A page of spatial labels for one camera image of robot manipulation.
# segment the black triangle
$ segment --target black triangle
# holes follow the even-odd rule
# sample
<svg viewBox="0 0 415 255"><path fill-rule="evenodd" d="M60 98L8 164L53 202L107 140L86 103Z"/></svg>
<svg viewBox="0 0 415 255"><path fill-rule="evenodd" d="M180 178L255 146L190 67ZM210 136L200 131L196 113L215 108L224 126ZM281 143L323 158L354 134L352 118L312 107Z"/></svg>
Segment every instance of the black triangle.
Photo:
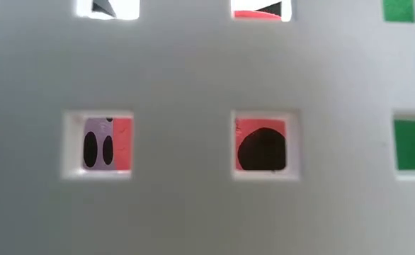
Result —
<svg viewBox="0 0 415 255"><path fill-rule="evenodd" d="M264 8L260 8L257 11L263 11L263 12L275 14L275 15L281 17L281 2L278 2L276 4L272 4L272 5L264 7Z"/></svg>
<svg viewBox="0 0 415 255"><path fill-rule="evenodd" d="M113 10L113 7L111 6L110 2L107 1L107 6L105 8L103 8L102 6L99 6L97 3L93 2L93 6L91 8L91 10L93 12L100 12L100 13L104 13L107 14L109 16L112 16L114 18L116 18L116 13Z"/></svg>

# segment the black dot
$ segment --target black dot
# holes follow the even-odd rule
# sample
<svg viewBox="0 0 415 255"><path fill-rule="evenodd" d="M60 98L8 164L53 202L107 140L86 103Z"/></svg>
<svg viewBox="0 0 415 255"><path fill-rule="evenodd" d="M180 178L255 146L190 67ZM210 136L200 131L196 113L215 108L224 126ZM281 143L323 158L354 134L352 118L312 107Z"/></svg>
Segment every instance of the black dot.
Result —
<svg viewBox="0 0 415 255"><path fill-rule="evenodd" d="M97 159L97 140L93 132L85 135L83 143L83 159L87 167L93 167Z"/></svg>
<svg viewBox="0 0 415 255"><path fill-rule="evenodd" d="M111 164L113 161L113 141L110 135L103 141L102 154L104 162L107 165Z"/></svg>
<svg viewBox="0 0 415 255"><path fill-rule="evenodd" d="M245 137L237 158L244 170L281 171L286 167L286 139L271 128L260 128Z"/></svg>

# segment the colorful paper behind hole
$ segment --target colorful paper behind hole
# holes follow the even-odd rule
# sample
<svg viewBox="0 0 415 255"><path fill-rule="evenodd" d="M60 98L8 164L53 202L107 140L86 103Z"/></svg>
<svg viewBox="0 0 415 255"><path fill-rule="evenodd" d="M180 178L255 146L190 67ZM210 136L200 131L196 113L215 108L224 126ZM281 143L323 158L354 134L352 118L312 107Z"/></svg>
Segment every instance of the colorful paper behind hole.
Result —
<svg viewBox="0 0 415 255"><path fill-rule="evenodd" d="M384 19L391 22L415 22L413 0L383 0Z"/></svg>
<svg viewBox="0 0 415 255"><path fill-rule="evenodd" d="M394 138L398 169L415 171L415 120L395 120Z"/></svg>
<svg viewBox="0 0 415 255"><path fill-rule="evenodd" d="M237 171L282 171L287 166L284 120L236 118L235 165Z"/></svg>
<svg viewBox="0 0 415 255"><path fill-rule="evenodd" d="M88 118L84 127L83 168L131 170L132 127L131 118Z"/></svg>
<svg viewBox="0 0 415 255"><path fill-rule="evenodd" d="M290 21L291 0L231 0L232 14L237 19Z"/></svg>

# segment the red square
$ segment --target red square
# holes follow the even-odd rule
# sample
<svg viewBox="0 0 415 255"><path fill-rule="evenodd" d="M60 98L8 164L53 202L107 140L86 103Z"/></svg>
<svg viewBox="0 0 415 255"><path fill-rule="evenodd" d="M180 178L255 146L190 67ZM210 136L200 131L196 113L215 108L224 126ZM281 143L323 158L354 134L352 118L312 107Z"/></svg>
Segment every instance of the red square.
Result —
<svg viewBox="0 0 415 255"><path fill-rule="evenodd" d="M286 122L281 119L236 118L236 170L284 170L287 165L288 146L286 130Z"/></svg>

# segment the cartoon eye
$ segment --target cartoon eye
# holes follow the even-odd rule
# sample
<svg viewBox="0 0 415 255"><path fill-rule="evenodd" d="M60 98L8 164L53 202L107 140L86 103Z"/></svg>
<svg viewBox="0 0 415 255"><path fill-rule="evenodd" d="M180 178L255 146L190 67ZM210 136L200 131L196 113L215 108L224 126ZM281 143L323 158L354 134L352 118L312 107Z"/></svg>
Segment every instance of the cartoon eye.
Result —
<svg viewBox="0 0 415 255"><path fill-rule="evenodd" d="M107 165L111 164L111 162L113 161L113 141L110 135L108 135L106 139L103 141L102 155L103 161Z"/></svg>
<svg viewBox="0 0 415 255"><path fill-rule="evenodd" d="M87 167L93 167L97 158L97 140L93 132L85 135L83 146L83 159Z"/></svg>
<svg viewBox="0 0 415 255"><path fill-rule="evenodd" d="M286 167L286 139L272 128L259 128L242 141L237 158L246 171L281 171Z"/></svg>

